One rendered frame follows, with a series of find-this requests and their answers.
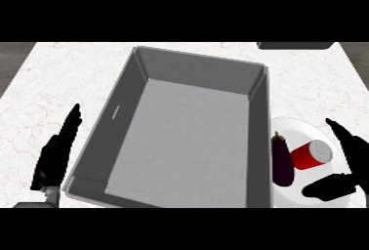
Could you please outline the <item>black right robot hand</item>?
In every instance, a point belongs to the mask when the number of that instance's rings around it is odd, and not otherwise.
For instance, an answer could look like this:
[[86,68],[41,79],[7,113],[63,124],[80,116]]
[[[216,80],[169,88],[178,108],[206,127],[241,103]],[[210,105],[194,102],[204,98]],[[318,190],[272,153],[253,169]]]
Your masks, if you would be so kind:
[[330,201],[352,194],[355,187],[359,187],[369,202],[369,143],[359,137],[352,136],[331,119],[326,119],[326,123],[339,140],[349,174],[330,174],[311,183],[300,190],[300,194],[305,197]]

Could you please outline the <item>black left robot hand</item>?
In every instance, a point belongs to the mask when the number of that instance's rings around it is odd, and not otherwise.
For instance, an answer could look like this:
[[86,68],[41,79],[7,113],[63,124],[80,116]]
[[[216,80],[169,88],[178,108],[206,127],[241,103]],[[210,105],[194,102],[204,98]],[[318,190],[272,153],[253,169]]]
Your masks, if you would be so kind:
[[57,135],[49,137],[39,151],[30,180],[30,190],[58,187],[69,162],[72,143],[82,123],[79,105],[75,104],[66,116]]

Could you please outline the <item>red can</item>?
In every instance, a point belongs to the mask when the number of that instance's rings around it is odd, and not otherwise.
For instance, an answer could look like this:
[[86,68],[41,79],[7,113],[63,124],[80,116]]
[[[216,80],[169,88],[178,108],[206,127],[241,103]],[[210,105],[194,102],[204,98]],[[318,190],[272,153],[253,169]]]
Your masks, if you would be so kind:
[[331,161],[333,151],[321,140],[314,140],[290,152],[290,159],[293,167],[306,170]]

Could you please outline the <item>grey open box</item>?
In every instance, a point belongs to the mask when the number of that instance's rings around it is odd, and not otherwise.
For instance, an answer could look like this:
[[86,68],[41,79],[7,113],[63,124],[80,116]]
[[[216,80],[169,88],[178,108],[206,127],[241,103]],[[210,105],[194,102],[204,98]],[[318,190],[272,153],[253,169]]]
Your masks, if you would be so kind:
[[123,208],[272,205],[268,69],[134,48],[63,187]]

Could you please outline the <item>dark purple eggplant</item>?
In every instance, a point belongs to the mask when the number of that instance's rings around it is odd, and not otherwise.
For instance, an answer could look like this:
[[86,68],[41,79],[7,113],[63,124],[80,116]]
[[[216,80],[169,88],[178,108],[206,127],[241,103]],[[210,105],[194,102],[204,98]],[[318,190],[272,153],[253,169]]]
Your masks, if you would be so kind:
[[272,182],[280,187],[289,187],[293,182],[293,164],[283,136],[275,133],[271,138]]

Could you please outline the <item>dark grey appliance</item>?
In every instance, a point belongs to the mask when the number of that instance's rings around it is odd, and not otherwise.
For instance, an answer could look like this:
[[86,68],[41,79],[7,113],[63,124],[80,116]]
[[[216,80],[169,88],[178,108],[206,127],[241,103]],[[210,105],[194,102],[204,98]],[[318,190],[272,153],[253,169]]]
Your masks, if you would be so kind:
[[334,42],[256,42],[261,50],[326,50]]

